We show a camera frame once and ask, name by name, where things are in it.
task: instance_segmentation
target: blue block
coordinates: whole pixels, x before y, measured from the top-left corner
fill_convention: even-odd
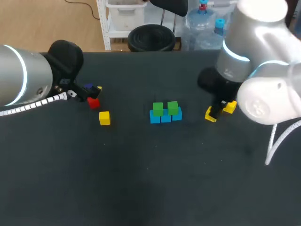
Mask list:
[[[171,122],[171,116],[168,115],[168,109],[163,109],[163,116],[161,116],[161,123]]]
[[[173,121],[178,121],[178,120],[182,120],[182,110],[179,107],[179,111],[177,115],[173,115]]]
[[[90,88],[92,88],[92,86],[93,86],[93,83],[88,83],[88,84],[84,85],[84,88],[90,89]]]
[[[160,116],[155,116],[153,110],[150,110],[150,123],[151,124],[160,123]]]

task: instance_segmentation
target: blue bottle cap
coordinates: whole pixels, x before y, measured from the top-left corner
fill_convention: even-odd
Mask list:
[[[215,27],[216,28],[224,28],[225,26],[225,20],[223,18],[217,18],[215,20]]]

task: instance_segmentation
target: black chair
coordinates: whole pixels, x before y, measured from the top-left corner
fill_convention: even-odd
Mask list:
[[[150,2],[163,9],[161,24],[147,24],[132,30],[128,36],[128,48],[132,52],[172,51],[175,46],[176,15],[186,16],[188,0],[150,0]],[[174,13],[173,31],[162,25],[165,10]]]

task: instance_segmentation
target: white storage box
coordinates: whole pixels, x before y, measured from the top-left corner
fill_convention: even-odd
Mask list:
[[[131,31],[144,25],[144,8],[146,5],[147,2],[122,5],[121,0],[106,0],[106,7],[110,10],[114,27],[119,31]]]

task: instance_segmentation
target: robotic arm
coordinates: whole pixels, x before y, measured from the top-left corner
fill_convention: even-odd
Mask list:
[[[261,124],[301,116],[301,41],[287,29],[286,13],[285,0],[238,2],[214,71],[198,80],[215,102],[237,95],[244,114]],[[222,106],[214,106],[216,118]]]
[[[2,45],[0,58],[0,106],[30,104],[47,98],[41,102],[43,105],[66,99],[69,90],[73,90],[80,101],[97,98],[100,93],[96,87],[86,89],[76,84],[83,53],[74,43],[58,40],[45,54]]]

